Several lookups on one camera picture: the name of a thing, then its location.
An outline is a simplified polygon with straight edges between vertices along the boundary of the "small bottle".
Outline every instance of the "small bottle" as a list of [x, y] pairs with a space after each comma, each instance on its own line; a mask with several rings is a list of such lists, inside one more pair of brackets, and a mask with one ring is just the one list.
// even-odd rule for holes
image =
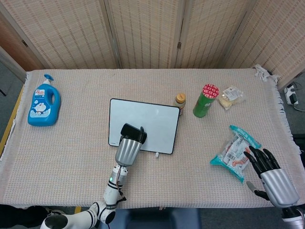
[[173, 105], [178, 107], [179, 108], [179, 116], [182, 115], [182, 112], [183, 112], [183, 109], [184, 109], [184, 106], [185, 106], [185, 103], [186, 103], [186, 96], [184, 93], [179, 93], [177, 94], [174, 102], [173, 102]]

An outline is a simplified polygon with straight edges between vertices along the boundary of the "red lid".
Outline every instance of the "red lid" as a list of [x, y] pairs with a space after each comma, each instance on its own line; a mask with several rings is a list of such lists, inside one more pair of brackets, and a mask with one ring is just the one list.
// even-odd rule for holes
[[219, 95], [219, 90], [214, 84], [206, 84], [202, 89], [202, 94], [209, 99], [214, 99]]

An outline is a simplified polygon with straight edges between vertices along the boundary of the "snack bag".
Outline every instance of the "snack bag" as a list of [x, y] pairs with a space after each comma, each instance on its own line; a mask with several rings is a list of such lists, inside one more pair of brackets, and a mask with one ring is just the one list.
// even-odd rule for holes
[[261, 145], [242, 128], [231, 125], [230, 129], [234, 136], [224, 145], [222, 152], [211, 160], [210, 164], [227, 168], [243, 183], [243, 169], [249, 163], [244, 151], [253, 155], [249, 146], [259, 149]]
[[225, 110], [229, 110], [232, 105], [241, 103], [245, 100], [245, 95], [238, 88], [231, 86], [225, 89], [222, 94], [217, 97], [217, 100]]

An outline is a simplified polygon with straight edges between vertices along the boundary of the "green can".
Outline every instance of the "green can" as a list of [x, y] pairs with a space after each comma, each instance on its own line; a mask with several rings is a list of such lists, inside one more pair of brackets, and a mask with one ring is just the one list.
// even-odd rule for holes
[[197, 103], [193, 109], [193, 114], [198, 118], [205, 117], [218, 95], [219, 90], [215, 85], [206, 84], [203, 87], [202, 92], [200, 93]]

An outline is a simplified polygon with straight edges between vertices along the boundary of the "white tablecloth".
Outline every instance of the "white tablecloth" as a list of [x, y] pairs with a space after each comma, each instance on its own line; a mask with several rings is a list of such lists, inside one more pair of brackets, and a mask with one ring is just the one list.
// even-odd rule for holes
[[[230, 172], [212, 166], [237, 125], [269, 149], [286, 169], [305, 203], [305, 172], [298, 147], [280, 111], [274, 82], [262, 82], [255, 69], [159, 69], [159, 70], [39, 70], [28, 73], [16, 126], [0, 163], [0, 203], [57, 206], [89, 206], [102, 199], [115, 165], [116, 148], [108, 145], [111, 98], [157, 104], [173, 103], [186, 93], [179, 119], [174, 152], [160, 155], [141, 152], [129, 169], [123, 187], [127, 201], [122, 208], [201, 207], [251, 208], [271, 204], [258, 198]], [[54, 126], [33, 127], [27, 114], [35, 88], [49, 73], [61, 93], [59, 118]], [[225, 111], [215, 101], [208, 115], [196, 118], [192, 109], [202, 86], [242, 89], [245, 102]], [[245, 179], [262, 189], [251, 166]]]

